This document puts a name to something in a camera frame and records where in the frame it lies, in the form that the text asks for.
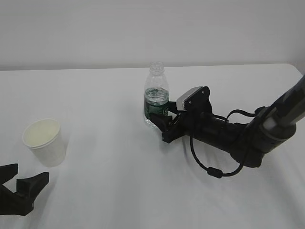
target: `green bottle label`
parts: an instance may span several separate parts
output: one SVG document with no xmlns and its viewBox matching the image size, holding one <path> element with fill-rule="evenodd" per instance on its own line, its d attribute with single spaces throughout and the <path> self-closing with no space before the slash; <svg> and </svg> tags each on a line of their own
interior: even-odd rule
<svg viewBox="0 0 305 229">
<path fill-rule="evenodd" d="M 168 115 L 168 103 L 162 105 L 153 105 L 145 99 L 144 101 L 144 113 L 145 117 L 149 119 L 149 114 L 154 113 L 158 115 Z"/>
</svg>

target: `white paper cup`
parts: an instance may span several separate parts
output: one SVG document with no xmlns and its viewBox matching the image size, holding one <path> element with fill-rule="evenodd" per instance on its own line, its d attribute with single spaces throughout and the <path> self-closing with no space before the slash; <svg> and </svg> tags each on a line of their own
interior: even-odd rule
<svg viewBox="0 0 305 229">
<path fill-rule="evenodd" d="M 61 127 L 56 120 L 42 119 L 31 124 L 25 129 L 22 141 L 46 167 L 58 166 L 65 159 Z"/>
</svg>

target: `water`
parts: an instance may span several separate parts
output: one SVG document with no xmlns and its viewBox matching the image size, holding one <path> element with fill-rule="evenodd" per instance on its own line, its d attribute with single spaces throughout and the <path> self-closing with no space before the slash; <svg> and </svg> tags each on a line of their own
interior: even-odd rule
<svg viewBox="0 0 305 229">
<path fill-rule="evenodd" d="M 151 128 L 157 128 L 148 117 L 149 113 L 156 113 L 160 115 L 168 114 L 169 92 L 161 87 L 153 87 L 145 90 L 144 95 L 144 114 L 145 123 Z"/>
</svg>

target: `robotic arm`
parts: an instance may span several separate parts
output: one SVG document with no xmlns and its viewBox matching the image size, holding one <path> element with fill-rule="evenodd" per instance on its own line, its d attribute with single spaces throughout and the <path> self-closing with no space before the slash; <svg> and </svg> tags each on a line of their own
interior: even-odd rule
<svg viewBox="0 0 305 229">
<path fill-rule="evenodd" d="M 296 122 L 305 116 L 305 76 L 269 107 L 260 107 L 251 114 L 233 110 L 226 118 L 212 113 L 208 87 L 195 87 L 176 102 L 169 102 L 169 111 L 176 114 L 160 116 L 150 114 L 150 119 L 162 131 L 167 143 L 188 135 L 192 155 L 196 162 L 211 176 L 221 178 L 237 174 L 243 166 L 259 167 L 266 153 L 291 138 Z M 253 120 L 248 124 L 229 123 L 228 117 L 240 113 Z M 213 167 L 205 167 L 197 158 L 193 138 L 228 152 L 240 163 L 232 173 L 223 173 Z"/>
</svg>

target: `white table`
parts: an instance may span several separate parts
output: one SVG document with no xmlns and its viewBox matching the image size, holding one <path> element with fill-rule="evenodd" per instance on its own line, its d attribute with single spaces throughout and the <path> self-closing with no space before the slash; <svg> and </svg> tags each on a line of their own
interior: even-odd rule
<svg viewBox="0 0 305 229">
<path fill-rule="evenodd" d="M 209 86 L 213 111 L 252 112 L 270 105 L 300 78 L 288 64 L 166 68 L 170 99 Z M 16 178 L 50 172 L 25 217 L 0 216 L 1 229 L 303 229 L 305 121 L 260 168 L 230 178 L 208 176 L 188 138 L 163 143 L 143 121 L 148 69 L 0 72 L 0 165 L 19 164 Z M 64 162 L 42 166 L 22 145 L 25 127 L 60 121 Z M 250 119 L 233 115 L 231 121 Z M 229 154 L 195 141 L 207 166 L 233 171 Z"/>
</svg>

